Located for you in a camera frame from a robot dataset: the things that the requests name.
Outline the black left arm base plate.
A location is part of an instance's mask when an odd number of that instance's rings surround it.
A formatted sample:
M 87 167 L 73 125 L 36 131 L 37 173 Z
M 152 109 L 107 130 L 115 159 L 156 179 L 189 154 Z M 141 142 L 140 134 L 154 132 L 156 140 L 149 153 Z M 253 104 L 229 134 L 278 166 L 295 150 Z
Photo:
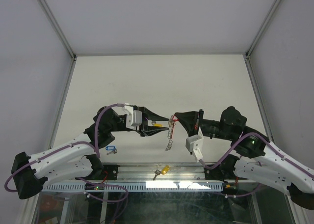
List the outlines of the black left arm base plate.
M 96 174 L 93 179 L 115 181 L 118 178 L 119 167 L 117 164 L 105 164 L 103 170 L 99 174 Z

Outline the metal keyring holder red handle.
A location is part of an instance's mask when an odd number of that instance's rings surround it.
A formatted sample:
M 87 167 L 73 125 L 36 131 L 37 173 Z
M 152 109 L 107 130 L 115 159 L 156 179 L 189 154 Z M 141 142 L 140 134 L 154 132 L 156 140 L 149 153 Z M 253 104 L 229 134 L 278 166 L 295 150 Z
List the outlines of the metal keyring holder red handle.
M 167 134 L 168 143 L 167 143 L 167 147 L 166 147 L 165 151 L 169 151 L 172 148 L 173 133 L 174 133 L 174 127 L 176 125 L 176 119 L 170 119 L 168 124 L 169 124 L 169 130 L 168 130 L 168 134 Z

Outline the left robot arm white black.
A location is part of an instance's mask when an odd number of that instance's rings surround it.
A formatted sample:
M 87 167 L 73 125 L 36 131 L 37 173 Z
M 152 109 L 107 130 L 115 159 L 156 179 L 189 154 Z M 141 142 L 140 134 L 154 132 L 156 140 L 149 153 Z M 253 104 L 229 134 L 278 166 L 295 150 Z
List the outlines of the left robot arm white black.
M 17 193 L 19 199 L 28 199 L 56 182 L 89 176 L 97 179 L 103 173 L 100 150 L 115 140 L 114 132 L 149 137 L 168 130 L 169 121 L 146 107 L 126 103 L 100 108 L 93 120 L 68 143 L 32 155 L 17 154 L 4 188 Z

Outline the red tag key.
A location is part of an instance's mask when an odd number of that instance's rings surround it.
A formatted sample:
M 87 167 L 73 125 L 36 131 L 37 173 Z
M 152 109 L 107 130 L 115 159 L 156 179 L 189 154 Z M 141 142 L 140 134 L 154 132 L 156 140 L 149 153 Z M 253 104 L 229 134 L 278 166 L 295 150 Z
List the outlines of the red tag key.
M 171 117 L 170 117 L 170 120 L 169 120 L 169 123 L 170 124 L 174 124 L 178 121 L 177 117 L 173 114 Z

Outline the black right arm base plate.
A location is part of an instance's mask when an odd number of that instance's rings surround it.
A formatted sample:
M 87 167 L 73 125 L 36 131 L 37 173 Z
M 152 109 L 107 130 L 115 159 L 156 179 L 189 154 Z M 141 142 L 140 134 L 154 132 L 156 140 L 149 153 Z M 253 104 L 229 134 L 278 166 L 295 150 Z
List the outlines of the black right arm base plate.
M 226 180 L 235 180 L 236 176 L 232 171 L 224 170 L 221 166 L 218 166 L 214 169 L 208 170 L 204 168 L 204 174 L 206 180 L 219 180 L 219 181 L 226 181 Z

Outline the yellow tag key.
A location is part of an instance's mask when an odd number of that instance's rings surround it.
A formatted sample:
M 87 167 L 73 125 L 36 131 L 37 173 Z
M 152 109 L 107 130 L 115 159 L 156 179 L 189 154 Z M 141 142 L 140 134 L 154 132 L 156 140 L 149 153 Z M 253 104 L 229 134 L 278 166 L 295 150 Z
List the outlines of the yellow tag key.
M 152 121 L 152 126 L 154 126 L 154 127 L 163 127 L 163 125 L 161 123 L 158 123 L 156 121 Z
M 153 177 L 153 181 L 159 176 L 159 175 L 165 175 L 169 171 L 170 167 L 166 165 L 162 170 L 157 169 L 155 171 L 155 175 Z

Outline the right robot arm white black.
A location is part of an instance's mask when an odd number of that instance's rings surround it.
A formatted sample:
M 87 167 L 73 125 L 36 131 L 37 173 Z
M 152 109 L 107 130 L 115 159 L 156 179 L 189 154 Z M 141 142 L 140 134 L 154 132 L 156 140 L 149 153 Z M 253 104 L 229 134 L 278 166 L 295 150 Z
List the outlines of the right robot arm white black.
M 259 131 L 246 126 L 247 119 L 235 107 L 227 107 L 220 120 L 203 118 L 203 110 L 177 112 L 175 118 L 188 134 L 186 148 L 207 171 L 220 180 L 238 178 L 254 180 L 289 196 L 295 204 L 314 208 L 314 171 L 278 148 Z M 228 140 L 230 149 L 213 165 L 203 161 L 204 137 Z

